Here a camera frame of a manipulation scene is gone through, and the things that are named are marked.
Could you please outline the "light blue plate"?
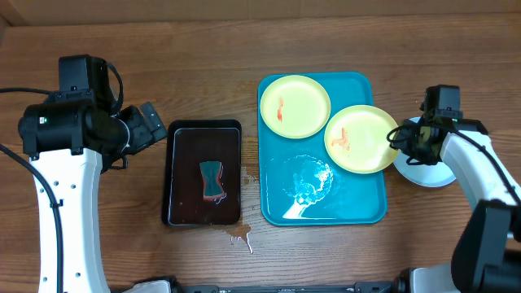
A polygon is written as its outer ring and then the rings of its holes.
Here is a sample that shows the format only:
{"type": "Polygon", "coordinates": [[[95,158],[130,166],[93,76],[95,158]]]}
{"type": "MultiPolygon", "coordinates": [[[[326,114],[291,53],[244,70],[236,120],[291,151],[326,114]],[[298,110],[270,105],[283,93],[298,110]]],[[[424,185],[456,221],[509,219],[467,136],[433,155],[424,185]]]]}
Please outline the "light blue plate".
{"type": "Polygon", "coordinates": [[[417,160],[410,158],[410,147],[414,141],[414,130],[404,129],[398,133],[398,138],[405,138],[404,142],[398,144],[398,156],[394,160],[394,165],[398,172],[409,181],[425,187],[442,187],[447,186],[456,180],[450,168],[442,162],[436,165],[418,164],[417,160]]]}

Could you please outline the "yellow plate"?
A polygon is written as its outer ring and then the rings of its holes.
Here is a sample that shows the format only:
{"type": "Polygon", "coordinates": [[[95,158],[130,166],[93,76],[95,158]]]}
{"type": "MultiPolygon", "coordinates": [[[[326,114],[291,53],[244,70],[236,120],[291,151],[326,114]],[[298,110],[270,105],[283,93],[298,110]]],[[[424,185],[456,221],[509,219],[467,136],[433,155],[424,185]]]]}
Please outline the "yellow plate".
{"type": "Polygon", "coordinates": [[[313,136],[329,120],[331,99],[310,77],[289,75],[270,83],[260,97],[260,115],[274,133],[291,139],[313,136]]]}
{"type": "Polygon", "coordinates": [[[392,164],[398,151],[387,135],[397,127],[384,110],[355,105],[337,112],[325,128],[327,154],[341,168],[358,174],[379,172],[392,164]]]}

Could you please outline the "green orange sponge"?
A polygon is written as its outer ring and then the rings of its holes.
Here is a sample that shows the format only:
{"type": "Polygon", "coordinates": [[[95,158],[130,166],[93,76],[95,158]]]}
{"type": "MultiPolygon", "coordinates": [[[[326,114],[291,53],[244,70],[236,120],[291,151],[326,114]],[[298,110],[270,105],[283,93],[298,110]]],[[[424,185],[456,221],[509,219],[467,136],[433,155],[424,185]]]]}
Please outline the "green orange sponge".
{"type": "Polygon", "coordinates": [[[203,179],[203,200],[219,204],[225,197],[221,175],[223,165],[220,161],[204,161],[199,164],[203,179]]]}

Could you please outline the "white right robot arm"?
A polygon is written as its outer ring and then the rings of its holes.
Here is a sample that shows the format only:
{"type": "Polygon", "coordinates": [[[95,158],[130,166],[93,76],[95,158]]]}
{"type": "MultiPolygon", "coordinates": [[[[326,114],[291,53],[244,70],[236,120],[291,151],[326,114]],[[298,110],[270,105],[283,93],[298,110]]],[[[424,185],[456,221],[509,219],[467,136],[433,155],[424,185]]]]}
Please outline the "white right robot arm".
{"type": "Polygon", "coordinates": [[[456,177],[472,215],[448,264],[406,270],[395,292],[518,292],[520,187],[497,158],[477,120],[408,123],[387,136],[416,164],[445,163],[456,177]]]}

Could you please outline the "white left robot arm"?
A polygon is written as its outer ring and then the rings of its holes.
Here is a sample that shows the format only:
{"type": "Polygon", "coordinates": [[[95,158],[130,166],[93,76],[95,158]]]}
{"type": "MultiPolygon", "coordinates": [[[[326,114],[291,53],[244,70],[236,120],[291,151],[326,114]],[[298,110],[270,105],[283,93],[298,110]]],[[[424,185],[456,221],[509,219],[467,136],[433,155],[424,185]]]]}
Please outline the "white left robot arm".
{"type": "Polygon", "coordinates": [[[99,237],[99,179],[117,160],[166,136],[151,103],[106,112],[91,101],[28,107],[19,123],[35,171],[41,292],[107,292],[99,237]]]}

